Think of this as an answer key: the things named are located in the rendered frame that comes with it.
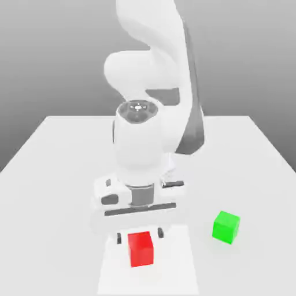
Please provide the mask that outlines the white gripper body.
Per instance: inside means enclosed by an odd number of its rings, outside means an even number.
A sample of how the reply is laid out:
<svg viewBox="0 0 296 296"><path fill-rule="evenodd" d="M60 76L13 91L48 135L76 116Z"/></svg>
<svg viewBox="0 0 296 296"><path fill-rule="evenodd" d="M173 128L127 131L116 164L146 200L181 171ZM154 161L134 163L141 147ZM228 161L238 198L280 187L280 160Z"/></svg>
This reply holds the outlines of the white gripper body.
<svg viewBox="0 0 296 296"><path fill-rule="evenodd" d="M148 206L99 205L90 216L93 232L119 232L130 228L162 228L185 222L185 206L180 202L154 203Z"/></svg>

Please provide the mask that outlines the small red cube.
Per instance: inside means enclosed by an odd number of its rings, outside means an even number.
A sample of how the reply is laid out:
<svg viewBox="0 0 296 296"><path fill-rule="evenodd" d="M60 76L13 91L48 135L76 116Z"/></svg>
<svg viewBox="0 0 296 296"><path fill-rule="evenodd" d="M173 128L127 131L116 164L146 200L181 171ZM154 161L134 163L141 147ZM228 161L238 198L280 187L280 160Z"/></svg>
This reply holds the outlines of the small red cube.
<svg viewBox="0 0 296 296"><path fill-rule="evenodd" d="M128 234L128 253L131 267L154 263L154 246L149 231Z"/></svg>

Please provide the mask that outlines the small green cube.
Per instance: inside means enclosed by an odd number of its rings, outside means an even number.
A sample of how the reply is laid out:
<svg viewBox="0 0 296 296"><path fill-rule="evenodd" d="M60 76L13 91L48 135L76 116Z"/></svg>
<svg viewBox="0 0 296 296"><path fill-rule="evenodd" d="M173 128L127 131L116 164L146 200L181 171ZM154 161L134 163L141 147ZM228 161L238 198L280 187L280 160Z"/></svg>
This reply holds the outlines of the small green cube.
<svg viewBox="0 0 296 296"><path fill-rule="evenodd" d="M213 223L212 237L231 245L238 234L240 221L239 216L220 211Z"/></svg>

